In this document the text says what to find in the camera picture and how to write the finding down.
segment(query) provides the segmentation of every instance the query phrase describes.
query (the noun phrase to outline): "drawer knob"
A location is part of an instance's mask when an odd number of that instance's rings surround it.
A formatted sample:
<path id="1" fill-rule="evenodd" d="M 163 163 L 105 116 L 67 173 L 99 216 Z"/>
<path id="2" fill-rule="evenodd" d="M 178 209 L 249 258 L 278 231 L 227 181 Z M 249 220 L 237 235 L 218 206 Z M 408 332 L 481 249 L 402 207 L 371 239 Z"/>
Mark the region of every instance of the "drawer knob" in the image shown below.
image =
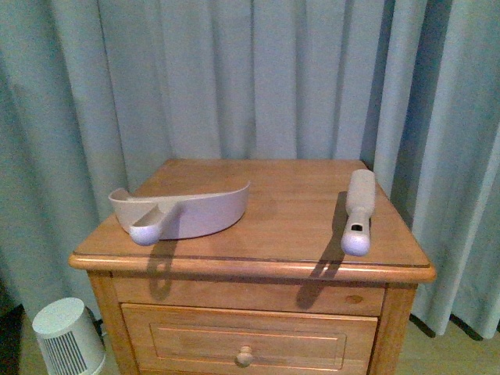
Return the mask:
<path id="1" fill-rule="evenodd" d="M 236 356 L 236 364 L 240 367 L 248 367 L 253 361 L 252 348 L 242 346 L 239 354 Z"/>

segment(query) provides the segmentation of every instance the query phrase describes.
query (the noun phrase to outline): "wooden nightstand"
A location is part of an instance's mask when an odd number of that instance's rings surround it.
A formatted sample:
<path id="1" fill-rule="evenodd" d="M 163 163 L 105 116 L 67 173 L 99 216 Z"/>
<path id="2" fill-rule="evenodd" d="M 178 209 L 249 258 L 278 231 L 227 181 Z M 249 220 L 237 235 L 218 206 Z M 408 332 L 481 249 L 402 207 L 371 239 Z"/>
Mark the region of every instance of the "wooden nightstand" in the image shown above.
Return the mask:
<path id="1" fill-rule="evenodd" d="M 170 160 L 134 194 L 252 182 L 217 234 L 141 247 L 110 216 L 71 255 L 87 270 L 122 374 L 391 375 L 416 285 L 435 270 L 377 186 L 372 248 L 344 255 L 360 161 Z"/>

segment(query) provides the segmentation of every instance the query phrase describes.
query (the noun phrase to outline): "light blue curtain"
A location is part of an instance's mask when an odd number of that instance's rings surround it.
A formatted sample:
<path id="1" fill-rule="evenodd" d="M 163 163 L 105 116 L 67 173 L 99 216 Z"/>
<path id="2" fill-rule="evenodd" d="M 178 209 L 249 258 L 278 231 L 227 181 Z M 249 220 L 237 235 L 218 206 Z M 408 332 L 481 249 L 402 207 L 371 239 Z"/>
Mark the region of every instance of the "light blue curtain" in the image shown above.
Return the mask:
<path id="1" fill-rule="evenodd" d="M 69 254 L 168 158 L 362 159 L 438 269 L 413 312 L 500 319 L 500 5 L 0 4 L 2 277 L 97 310 Z"/>

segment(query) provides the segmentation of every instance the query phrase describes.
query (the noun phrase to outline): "wooden tabletop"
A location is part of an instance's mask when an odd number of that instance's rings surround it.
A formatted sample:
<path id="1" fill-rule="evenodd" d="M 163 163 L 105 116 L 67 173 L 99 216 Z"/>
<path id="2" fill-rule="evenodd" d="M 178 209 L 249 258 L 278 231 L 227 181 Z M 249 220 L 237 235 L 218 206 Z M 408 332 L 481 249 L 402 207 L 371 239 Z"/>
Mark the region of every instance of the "wooden tabletop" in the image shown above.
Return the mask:
<path id="1" fill-rule="evenodd" d="M 136 196 L 196 195 L 252 183 L 232 227 L 209 236 L 139 246 L 106 219 L 70 256 L 86 270 L 209 273 L 376 282 L 431 281 L 435 271 L 377 186 L 368 255 L 344 255 L 345 198 L 353 160 L 169 160 Z"/>

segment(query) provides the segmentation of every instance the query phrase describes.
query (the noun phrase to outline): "white space heater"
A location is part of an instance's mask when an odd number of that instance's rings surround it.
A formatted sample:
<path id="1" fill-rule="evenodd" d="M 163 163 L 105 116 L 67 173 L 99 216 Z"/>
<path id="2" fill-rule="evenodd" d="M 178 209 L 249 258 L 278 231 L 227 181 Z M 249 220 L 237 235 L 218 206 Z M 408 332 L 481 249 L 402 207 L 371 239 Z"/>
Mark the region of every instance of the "white space heater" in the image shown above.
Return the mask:
<path id="1" fill-rule="evenodd" d="M 33 329 L 49 375 L 98 375 L 105 351 L 85 304 L 64 298 L 45 306 Z"/>

